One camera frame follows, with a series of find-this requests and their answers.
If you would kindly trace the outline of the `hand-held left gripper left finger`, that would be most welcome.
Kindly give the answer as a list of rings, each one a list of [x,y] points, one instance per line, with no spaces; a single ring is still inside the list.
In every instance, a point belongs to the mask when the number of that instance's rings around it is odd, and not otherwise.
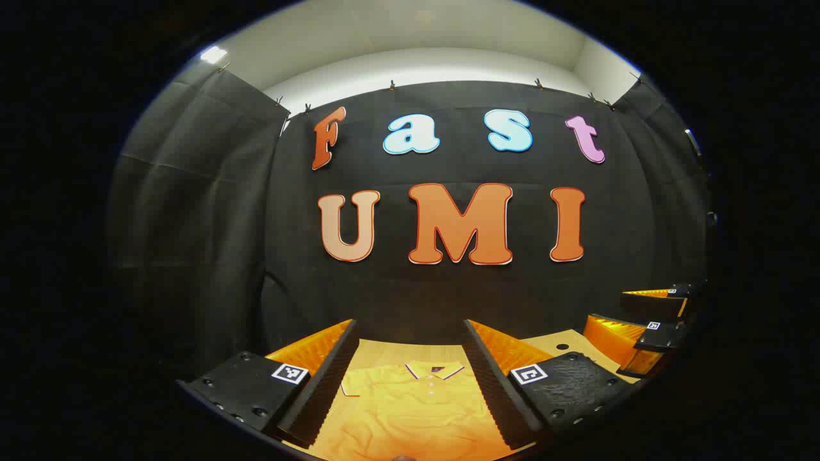
[[[237,353],[202,376],[179,380],[178,386],[252,437],[309,448],[358,345],[357,321],[348,319],[267,355]]]

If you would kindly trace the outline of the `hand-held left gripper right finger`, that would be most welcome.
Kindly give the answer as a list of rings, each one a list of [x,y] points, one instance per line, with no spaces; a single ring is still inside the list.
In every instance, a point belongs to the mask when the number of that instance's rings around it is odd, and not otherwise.
[[[632,384],[576,351],[553,356],[466,319],[463,350],[504,442],[518,449],[600,423]]]

